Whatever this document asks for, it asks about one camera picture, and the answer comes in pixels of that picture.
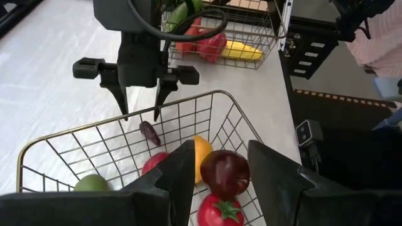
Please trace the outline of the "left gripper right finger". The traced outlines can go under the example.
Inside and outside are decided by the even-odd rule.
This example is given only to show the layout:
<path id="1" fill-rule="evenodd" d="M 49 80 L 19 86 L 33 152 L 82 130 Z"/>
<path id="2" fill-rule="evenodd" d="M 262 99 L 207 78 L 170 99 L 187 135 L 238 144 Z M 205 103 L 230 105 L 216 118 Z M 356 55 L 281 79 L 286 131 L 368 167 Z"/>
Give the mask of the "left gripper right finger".
<path id="1" fill-rule="evenodd" d="M 300 195 L 313 187 L 299 174 L 301 165 L 257 140 L 248 142 L 247 158 L 267 226 L 295 225 Z"/>

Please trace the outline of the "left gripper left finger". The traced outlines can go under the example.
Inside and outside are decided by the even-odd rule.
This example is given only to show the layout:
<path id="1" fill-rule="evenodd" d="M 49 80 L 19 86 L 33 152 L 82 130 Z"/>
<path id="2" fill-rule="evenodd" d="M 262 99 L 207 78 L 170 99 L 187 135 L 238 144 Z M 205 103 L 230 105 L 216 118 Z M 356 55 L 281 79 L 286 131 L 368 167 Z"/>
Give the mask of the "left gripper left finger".
<path id="1" fill-rule="evenodd" d="M 130 207 L 123 225 L 187 225 L 195 181 L 195 144 L 185 141 L 122 190 Z"/>

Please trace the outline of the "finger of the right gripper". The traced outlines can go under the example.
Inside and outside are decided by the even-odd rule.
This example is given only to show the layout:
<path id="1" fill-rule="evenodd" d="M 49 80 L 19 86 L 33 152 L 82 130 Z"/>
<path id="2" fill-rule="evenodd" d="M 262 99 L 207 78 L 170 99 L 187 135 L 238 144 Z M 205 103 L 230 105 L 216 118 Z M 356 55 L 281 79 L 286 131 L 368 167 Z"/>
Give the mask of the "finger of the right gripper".
<path id="1" fill-rule="evenodd" d="M 128 114 L 128 99 L 126 94 L 126 88 L 119 85 L 111 85 L 107 88 L 117 101 L 117 104 L 121 110 L 122 115 Z"/>
<path id="2" fill-rule="evenodd" d="M 164 104 L 166 98 L 171 92 L 177 91 L 178 85 L 176 83 L 160 83 L 158 84 L 154 109 L 154 121 L 158 120 L 160 115 L 160 106 Z"/>

